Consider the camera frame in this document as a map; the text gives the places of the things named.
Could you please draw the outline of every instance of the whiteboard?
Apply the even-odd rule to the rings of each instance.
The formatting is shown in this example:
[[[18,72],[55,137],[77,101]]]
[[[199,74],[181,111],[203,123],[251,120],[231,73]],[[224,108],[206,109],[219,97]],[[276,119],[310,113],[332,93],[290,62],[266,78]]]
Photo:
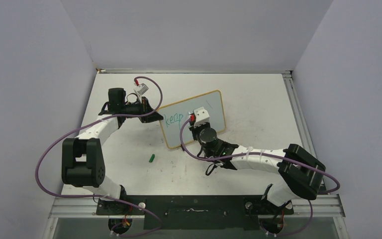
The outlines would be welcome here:
[[[160,107],[158,113],[163,116],[160,121],[166,146],[170,149],[180,147],[180,131],[184,122],[188,119],[189,112],[204,107],[210,115],[210,127],[218,133],[226,129],[225,113],[223,111],[222,94],[219,90],[211,91],[191,97],[167,106]],[[193,141],[188,127],[184,129],[184,142]]]

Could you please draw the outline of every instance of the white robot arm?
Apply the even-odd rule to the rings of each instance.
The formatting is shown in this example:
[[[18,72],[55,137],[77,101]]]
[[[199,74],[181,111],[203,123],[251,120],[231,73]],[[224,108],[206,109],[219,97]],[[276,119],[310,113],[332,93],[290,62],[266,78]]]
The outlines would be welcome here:
[[[100,123],[88,128],[75,138],[67,138],[62,144],[62,181],[75,187],[82,187],[97,195],[121,199],[125,189],[106,176],[101,146],[109,136],[117,131],[127,117],[113,117],[102,120],[108,115],[144,115],[153,111],[147,98],[142,95],[147,91],[145,84],[137,84],[134,89],[136,102],[125,102],[123,88],[109,89],[109,101],[103,105],[97,116]],[[154,112],[139,117],[142,123],[163,120],[163,116]]]
[[[282,180],[274,182],[264,193],[267,201],[280,207],[294,198],[314,200],[321,185],[322,175],[280,159],[268,156],[287,157],[325,171],[325,166],[296,144],[287,149],[264,150],[231,144],[217,138],[217,133],[210,127],[210,116],[204,108],[198,108],[190,114],[189,129],[194,140],[197,140],[205,157],[214,160],[215,166],[232,170],[254,169],[280,174]]]

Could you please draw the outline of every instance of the whiteboard frame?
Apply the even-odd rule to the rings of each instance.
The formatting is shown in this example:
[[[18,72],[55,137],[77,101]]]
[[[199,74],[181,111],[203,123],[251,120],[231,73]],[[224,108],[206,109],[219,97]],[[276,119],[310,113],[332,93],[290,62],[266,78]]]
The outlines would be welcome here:
[[[189,100],[192,100],[192,99],[194,99],[194,98],[198,98],[198,97],[201,97],[201,96],[205,96],[205,95],[214,93],[214,92],[216,92],[216,91],[219,92],[219,94],[220,94],[220,102],[221,102],[221,104],[222,104],[223,121],[225,122],[225,128],[223,128],[222,130],[217,131],[217,133],[222,133],[223,131],[226,130],[226,118],[225,118],[225,109],[224,109],[224,107],[223,107],[222,93],[220,92],[220,90],[210,91],[210,92],[207,92],[207,93],[198,95],[198,96],[193,96],[193,97],[190,97],[190,98],[187,98],[187,99],[178,101],[178,102],[170,103],[170,104],[168,104],[168,105],[165,105],[165,106],[162,106],[162,107],[158,108],[158,109],[157,109],[157,112],[159,112],[159,110],[161,110],[161,109],[163,109],[163,108],[166,108],[166,107],[169,107],[169,106],[173,106],[173,105],[176,105],[176,104],[185,102],[185,101],[189,101]],[[176,148],[179,148],[181,145],[178,145],[178,146],[175,146],[175,147],[169,147],[169,145],[168,145],[168,140],[166,139],[165,131],[163,130],[162,121],[160,120],[159,123],[160,123],[160,128],[162,129],[163,138],[165,139],[166,147],[168,147],[168,149],[176,149]],[[194,142],[194,140],[185,142],[185,144],[189,144],[189,143],[192,143],[192,142]]]

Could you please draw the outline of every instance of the gray wall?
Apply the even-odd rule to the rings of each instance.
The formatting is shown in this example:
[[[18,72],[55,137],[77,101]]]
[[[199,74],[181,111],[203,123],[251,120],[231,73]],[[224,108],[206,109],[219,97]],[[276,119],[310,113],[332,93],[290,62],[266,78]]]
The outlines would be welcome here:
[[[82,119],[95,70],[58,0],[0,0],[0,238],[41,238],[53,197],[34,168]],[[61,150],[40,172],[61,188]]]
[[[99,68],[290,70],[332,0],[61,0]]]
[[[382,238],[382,1],[334,0],[293,76],[351,238]]]

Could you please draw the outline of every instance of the white table surface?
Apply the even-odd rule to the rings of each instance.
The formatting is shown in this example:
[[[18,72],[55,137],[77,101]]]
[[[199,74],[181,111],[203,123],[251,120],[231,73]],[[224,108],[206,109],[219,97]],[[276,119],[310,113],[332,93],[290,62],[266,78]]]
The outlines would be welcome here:
[[[222,92],[226,131],[218,137],[229,143],[262,149],[301,145],[299,133],[281,74],[141,74],[158,82],[167,105],[212,90]],[[121,87],[133,92],[138,74],[97,74],[89,98],[83,125],[94,121],[109,88]],[[155,107],[157,88],[145,82],[145,96]],[[188,145],[197,153],[198,143]],[[123,185],[129,195],[256,195],[270,183],[280,180],[276,174],[254,170],[217,168],[210,176],[209,165],[189,157],[181,149],[169,150],[159,122],[142,124],[127,119],[102,147],[106,175]],[[149,163],[150,156],[156,157]],[[90,194],[64,185],[63,194]]]

